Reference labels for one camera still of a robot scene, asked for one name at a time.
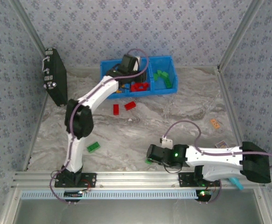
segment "black case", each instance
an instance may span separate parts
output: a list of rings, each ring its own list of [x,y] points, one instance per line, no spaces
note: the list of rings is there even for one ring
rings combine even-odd
[[[46,49],[43,60],[44,85],[57,106],[67,104],[67,78],[65,66],[55,48]]]

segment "aluminum frame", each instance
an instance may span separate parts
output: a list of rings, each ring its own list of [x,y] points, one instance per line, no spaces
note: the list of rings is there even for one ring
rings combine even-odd
[[[227,85],[223,75],[216,67],[213,68],[218,78],[218,83],[222,91],[222,97],[226,104],[229,120],[237,139],[238,144],[242,142],[242,132],[236,113],[231,103],[232,100],[227,91]],[[35,136],[30,145],[28,155],[23,167],[27,170],[30,156],[33,150],[34,142],[41,124],[42,115],[47,102],[47,95],[43,102],[42,112],[39,116]],[[143,172],[95,172],[97,173],[97,187],[94,191],[101,190],[185,190],[185,189],[204,189],[200,188],[180,188],[178,175],[168,174],[163,171],[143,171]],[[18,209],[21,193],[23,190],[48,190],[49,181],[51,179],[50,172],[16,172],[14,181],[11,184],[10,192],[7,196],[3,212],[0,217],[0,224],[11,224],[16,219],[16,211]],[[245,189],[254,189],[258,208],[265,224],[272,224],[272,203],[268,197],[267,189],[264,184],[257,184],[246,179],[240,180]],[[222,189],[236,189],[228,180],[222,180]]]
[[[260,9],[261,5],[264,3],[265,0],[252,0],[250,5],[248,6],[238,28],[236,29],[232,40],[230,41],[227,49],[225,50],[221,60],[220,60],[220,69],[224,71],[228,62],[232,58],[235,50],[237,49],[238,45],[240,44],[242,38],[244,37],[246,31],[248,30],[250,24],[254,20],[256,13]]]
[[[9,3],[14,8],[25,30],[30,36],[30,39],[32,40],[36,49],[38,50],[40,56],[43,57],[45,55],[45,47],[37,31],[35,30],[31,20],[29,19],[29,16],[27,15],[23,5],[20,3],[20,0],[9,0]]]

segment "gray marble floor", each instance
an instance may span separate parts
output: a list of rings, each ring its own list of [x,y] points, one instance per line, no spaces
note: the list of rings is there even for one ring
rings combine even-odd
[[[201,128],[200,147],[214,147],[222,140],[235,146],[235,137],[213,72],[179,68],[177,73],[177,94],[106,100],[97,108],[89,145],[97,141],[101,148],[91,154],[85,149],[84,170],[163,170],[159,165],[145,163],[147,149],[150,144],[158,145],[168,127],[181,119],[194,121]],[[97,69],[71,70],[68,72],[69,98],[78,99],[98,81]],[[132,100],[137,107],[126,111],[124,104]],[[113,115],[113,104],[119,104],[119,116]],[[56,170],[62,166],[68,141],[64,126],[65,109],[48,99],[28,171]],[[213,118],[219,122],[219,129],[210,123]],[[192,145],[197,134],[193,125],[180,123],[170,131],[168,138],[173,139],[174,144]]]

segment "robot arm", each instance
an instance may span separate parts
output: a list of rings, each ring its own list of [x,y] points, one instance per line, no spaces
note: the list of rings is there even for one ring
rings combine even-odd
[[[63,167],[67,167],[64,171],[65,175],[69,177],[70,181],[76,185],[80,181],[80,173],[82,172],[82,154],[87,142],[87,136],[93,130],[92,114],[97,107],[112,93],[119,89],[123,84],[130,84],[131,82],[143,82],[146,80],[146,73],[135,78],[120,78],[115,80],[115,77],[124,77],[131,74],[139,73],[140,57],[133,57],[131,55],[124,55],[121,64],[115,65],[111,68],[106,76],[86,95],[78,100],[69,100],[65,115],[65,125],[68,132],[68,149],[66,160]],[[75,138],[73,139],[70,133],[70,117],[74,108],[83,102],[73,119],[73,131]]]
[[[196,177],[211,182],[232,177],[246,177],[249,181],[257,183],[271,182],[268,156],[240,154],[242,152],[264,152],[251,142],[243,142],[241,147],[200,148],[200,150],[203,153],[197,151],[194,146],[174,145],[172,149],[169,149],[150,145],[146,157],[165,167],[178,169],[195,167]],[[222,153],[234,155],[221,156]]]
[[[74,101],[74,105],[76,105],[77,103],[80,103],[81,101],[85,100],[88,98],[89,95],[91,95],[93,93],[93,91],[95,89],[97,89],[99,86],[101,86],[105,81],[107,81],[108,79],[112,79],[113,77],[111,76],[104,76],[103,79],[97,84],[97,86],[95,88],[93,88],[89,93],[87,93],[86,95],[84,95],[83,97],[79,98],[78,101]],[[112,80],[109,81],[107,84],[103,85],[97,92],[95,92],[88,100],[86,100],[82,106],[84,108],[88,108],[88,114],[92,114],[97,107],[112,93],[114,93],[116,90],[118,90],[119,88],[119,82],[116,80]],[[81,168],[82,168],[82,154],[83,151],[85,149],[85,144],[87,142],[87,136],[90,134],[90,132],[93,129],[93,120],[92,117],[90,118],[89,116],[85,116],[83,117],[83,114],[80,114],[80,119],[82,123],[85,123],[85,125],[81,125],[81,127],[87,129],[87,126],[89,126],[89,124],[92,124],[90,126],[90,128],[88,128],[88,130],[85,130],[84,132],[87,132],[85,134],[81,134],[81,133],[75,133],[77,134],[77,138],[75,138],[73,140],[73,145],[72,145],[72,150],[71,150],[71,160],[67,166],[67,170],[73,173],[78,172]],[[70,153],[70,144],[72,142],[72,136],[70,133],[68,133],[68,138],[69,138],[69,142],[68,142],[68,150],[67,150],[67,155],[66,155],[66,160],[64,162],[64,165],[68,162],[68,158],[69,158],[69,153]]]

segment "green lego brick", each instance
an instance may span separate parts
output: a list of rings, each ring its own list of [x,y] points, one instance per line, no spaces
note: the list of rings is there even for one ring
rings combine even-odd
[[[162,78],[169,78],[169,74],[167,72],[162,72],[162,74],[160,75]]]
[[[161,70],[157,70],[157,72],[158,72],[158,77],[160,77],[161,74],[162,74],[162,71]]]
[[[153,162],[149,161],[149,159],[146,159],[146,160],[145,160],[145,163],[151,165]]]
[[[87,150],[88,150],[88,152],[92,153],[92,152],[94,152],[95,150],[97,150],[98,148],[100,148],[100,145],[99,145],[98,142],[95,142],[95,143],[93,143],[92,145],[88,146],[88,147],[87,147]]]
[[[172,88],[172,84],[171,84],[169,78],[165,78],[164,82],[165,82],[165,85],[166,85],[167,89],[171,89]]]
[[[154,74],[153,74],[153,78],[154,78],[155,81],[158,81],[158,74],[157,74],[157,73],[154,73]]]

